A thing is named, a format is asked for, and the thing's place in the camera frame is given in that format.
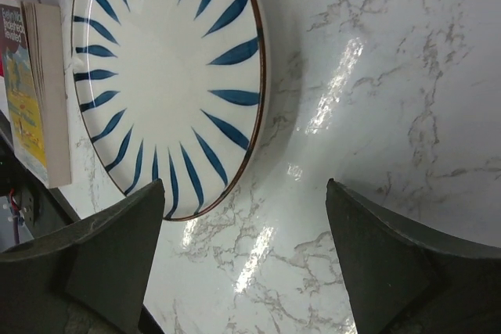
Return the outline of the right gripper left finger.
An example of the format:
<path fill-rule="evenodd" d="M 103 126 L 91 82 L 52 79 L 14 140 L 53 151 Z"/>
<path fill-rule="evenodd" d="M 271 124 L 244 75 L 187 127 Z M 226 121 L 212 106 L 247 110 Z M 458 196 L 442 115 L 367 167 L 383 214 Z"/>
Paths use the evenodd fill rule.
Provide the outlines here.
<path fill-rule="evenodd" d="M 164 215 L 160 179 L 1 254 L 3 333 L 159 333 L 144 310 Z"/>

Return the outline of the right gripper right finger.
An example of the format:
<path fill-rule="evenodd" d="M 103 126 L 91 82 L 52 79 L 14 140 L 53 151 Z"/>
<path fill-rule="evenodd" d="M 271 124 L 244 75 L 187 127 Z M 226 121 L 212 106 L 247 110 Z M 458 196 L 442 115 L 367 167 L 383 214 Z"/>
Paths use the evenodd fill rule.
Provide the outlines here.
<path fill-rule="evenodd" d="M 500 249 L 427 227 L 341 183 L 326 212 L 359 333 L 498 333 Z"/>

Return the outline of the black and white striped plate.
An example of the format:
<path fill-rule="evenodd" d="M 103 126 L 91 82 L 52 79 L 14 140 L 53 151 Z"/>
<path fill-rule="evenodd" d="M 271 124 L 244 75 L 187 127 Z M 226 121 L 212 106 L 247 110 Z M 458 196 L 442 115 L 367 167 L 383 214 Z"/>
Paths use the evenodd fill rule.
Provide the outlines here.
<path fill-rule="evenodd" d="M 251 161 L 268 101 L 258 0 L 74 0 L 75 91 L 126 196 L 164 183 L 164 219 L 215 208 Z"/>

